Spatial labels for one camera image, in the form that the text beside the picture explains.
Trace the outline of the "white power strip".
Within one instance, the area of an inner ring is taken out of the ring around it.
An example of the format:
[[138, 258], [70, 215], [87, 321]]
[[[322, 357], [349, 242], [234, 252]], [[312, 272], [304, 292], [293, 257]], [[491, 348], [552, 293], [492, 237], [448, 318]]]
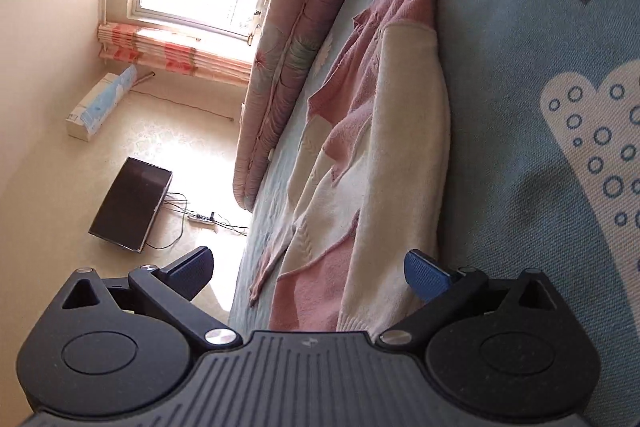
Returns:
[[189, 213], [186, 219], [191, 225], [197, 225], [198, 227], [215, 228], [217, 221], [215, 219], [215, 213], [209, 213], [208, 216], [200, 215], [199, 213]]

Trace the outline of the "left striped curtain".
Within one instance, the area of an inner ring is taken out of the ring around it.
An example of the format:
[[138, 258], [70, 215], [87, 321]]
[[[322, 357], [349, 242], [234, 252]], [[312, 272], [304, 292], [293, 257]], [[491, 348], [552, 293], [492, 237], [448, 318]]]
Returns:
[[250, 81], [253, 59], [228, 38], [111, 23], [98, 27], [100, 57], [235, 86]]

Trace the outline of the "black wall television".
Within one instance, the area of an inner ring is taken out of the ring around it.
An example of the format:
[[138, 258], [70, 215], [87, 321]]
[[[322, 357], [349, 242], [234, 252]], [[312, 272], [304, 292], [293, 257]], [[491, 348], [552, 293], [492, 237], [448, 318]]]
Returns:
[[107, 191], [89, 233], [127, 251], [141, 253], [171, 180], [171, 171], [128, 157]]

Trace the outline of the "pink and cream sweater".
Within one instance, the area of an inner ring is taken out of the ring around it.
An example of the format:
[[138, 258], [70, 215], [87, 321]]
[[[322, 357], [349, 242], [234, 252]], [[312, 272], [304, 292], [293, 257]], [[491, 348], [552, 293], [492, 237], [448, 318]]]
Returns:
[[436, 248], [450, 110], [437, 0], [373, 0], [309, 98], [288, 196], [250, 285], [270, 329], [383, 332], [418, 306], [407, 251]]

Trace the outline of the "teal floral bed sheet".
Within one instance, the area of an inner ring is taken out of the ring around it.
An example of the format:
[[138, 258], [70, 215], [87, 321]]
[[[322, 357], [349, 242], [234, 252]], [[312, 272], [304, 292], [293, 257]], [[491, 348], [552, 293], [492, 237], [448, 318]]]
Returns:
[[639, 421], [639, 0], [438, 0], [451, 153], [438, 246], [544, 270], [596, 345], [586, 415]]

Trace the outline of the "white air conditioner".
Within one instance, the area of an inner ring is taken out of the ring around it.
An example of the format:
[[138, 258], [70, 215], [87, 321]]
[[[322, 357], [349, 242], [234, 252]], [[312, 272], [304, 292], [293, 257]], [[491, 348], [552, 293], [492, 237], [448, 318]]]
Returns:
[[136, 66], [130, 65], [121, 74], [108, 72], [68, 114], [66, 132], [72, 138], [90, 142], [106, 118], [137, 80]]

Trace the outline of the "folded pink floral quilt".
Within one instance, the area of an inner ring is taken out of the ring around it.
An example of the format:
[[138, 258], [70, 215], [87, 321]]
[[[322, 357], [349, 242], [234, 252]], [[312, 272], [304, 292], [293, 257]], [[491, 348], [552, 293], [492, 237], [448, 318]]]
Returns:
[[278, 144], [343, 2], [268, 3], [250, 71], [234, 167], [234, 197], [247, 211], [254, 209], [269, 153]]

